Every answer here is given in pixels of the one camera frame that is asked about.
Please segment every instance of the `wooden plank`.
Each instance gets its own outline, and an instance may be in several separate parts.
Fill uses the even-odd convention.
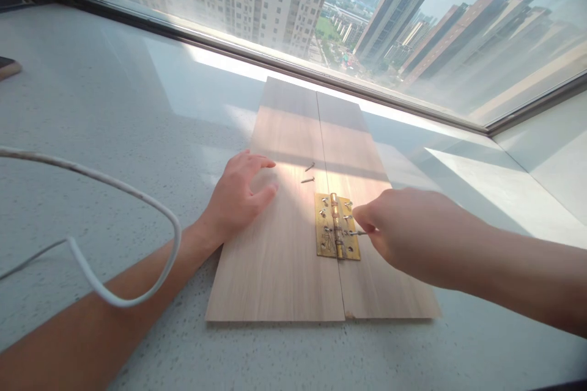
[[[316,93],[269,78],[251,152],[277,162],[254,179],[253,192],[271,178],[279,191],[250,227],[224,245],[206,320],[344,320],[338,263],[316,255],[314,193],[329,192]],[[312,176],[314,182],[300,183]]]
[[[355,206],[391,188],[363,113],[355,103],[318,93],[318,109],[330,192]],[[348,318],[437,318],[432,288],[391,267],[367,236],[359,237],[361,261],[340,261]]]

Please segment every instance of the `speckled countertop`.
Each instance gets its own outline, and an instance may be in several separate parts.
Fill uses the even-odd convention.
[[[227,159],[248,145],[268,74],[60,6],[0,14],[0,48],[24,68],[0,82],[0,144],[102,170],[163,202],[183,225],[202,212]],[[365,118],[393,185],[441,189],[493,224],[531,233],[425,150],[519,173],[492,141],[371,108]],[[544,191],[516,182],[516,191]],[[71,233],[107,279],[172,233],[137,200],[40,164],[0,159],[0,193],[0,271]],[[571,222],[541,197],[542,211]],[[436,321],[207,324],[217,263],[215,254],[183,289],[113,389],[495,390],[587,375],[584,340],[445,290],[436,290],[444,313]],[[66,247],[5,280],[0,348],[88,291]]]

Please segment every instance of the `apartment building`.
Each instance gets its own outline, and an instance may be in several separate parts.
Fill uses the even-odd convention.
[[[361,35],[355,55],[365,65],[377,65],[408,25],[424,0],[381,0]]]

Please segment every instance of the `right hand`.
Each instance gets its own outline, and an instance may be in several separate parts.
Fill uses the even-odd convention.
[[[479,242],[499,231],[439,192],[412,188],[383,191],[353,217],[389,264],[453,290],[474,279],[485,259]]]

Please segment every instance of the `white cable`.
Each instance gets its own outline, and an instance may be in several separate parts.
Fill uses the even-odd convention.
[[[163,268],[163,272],[161,272],[161,275],[159,276],[159,279],[155,282],[155,285],[153,287],[151,287],[151,289],[149,289],[149,291],[147,293],[140,295],[138,298],[123,299],[123,298],[116,296],[111,291],[109,291],[104,286],[104,284],[98,279],[98,277],[94,274],[93,270],[91,269],[91,267],[88,264],[84,255],[81,253],[81,250],[79,249],[79,247],[73,237],[66,237],[65,240],[60,240],[56,243],[53,243],[51,246],[48,246],[48,247],[44,248],[43,250],[37,252],[35,255],[28,258],[27,260],[25,260],[24,262],[22,262],[21,264],[19,264],[15,268],[3,273],[0,276],[0,280],[3,278],[6,278],[7,276],[13,274],[14,272],[17,272],[18,270],[22,269],[28,263],[33,261],[38,256],[44,254],[49,249],[52,249],[53,247],[57,246],[58,244],[63,243],[64,241],[67,241],[69,243],[69,247],[72,250],[74,258],[78,262],[79,267],[81,268],[81,271],[83,272],[87,281],[90,283],[90,285],[95,290],[95,292],[102,299],[104,299],[104,301],[106,301],[107,303],[114,305],[116,307],[132,307],[134,305],[138,305],[138,304],[146,301],[151,296],[153,296],[157,290],[159,290],[159,288],[161,287],[161,285],[165,281],[165,278],[167,278],[167,275],[169,275],[169,272],[171,271],[171,267],[173,266],[173,263],[175,262],[175,258],[177,256],[178,251],[179,251],[179,245],[182,240],[182,228],[179,224],[179,220],[177,219],[177,217],[174,215],[173,212],[171,212],[169,209],[167,209],[165,206],[163,206],[160,202],[155,200],[153,197],[145,194],[144,192],[141,192],[138,189],[135,189],[132,186],[127,185],[124,182],[121,182],[120,180],[116,180],[114,177],[110,177],[109,175],[103,174],[103,173],[96,171],[96,170],[92,170],[90,168],[86,168],[86,167],[79,165],[77,163],[74,163],[74,162],[66,161],[64,159],[44,155],[41,153],[28,152],[28,151],[19,150],[16,148],[3,147],[1,145],[0,145],[0,157],[28,160],[28,161],[33,161],[33,162],[41,162],[41,163],[44,163],[47,165],[52,165],[52,166],[68,169],[70,171],[73,171],[78,174],[92,178],[94,180],[100,181],[102,183],[106,183],[107,185],[110,185],[110,186],[113,186],[117,189],[120,189],[121,191],[124,191],[127,194],[130,194],[131,196],[136,197],[137,199],[142,200],[143,202],[147,203],[148,205],[151,205],[152,207],[154,207],[156,210],[158,210],[163,215],[165,215],[169,219],[169,221],[171,221],[171,224],[173,225],[173,231],[174,231],[173,246],[171,248],[171,254],[169,256],[169,259],[167,260],[167,263],[165,263],[165,267]]]

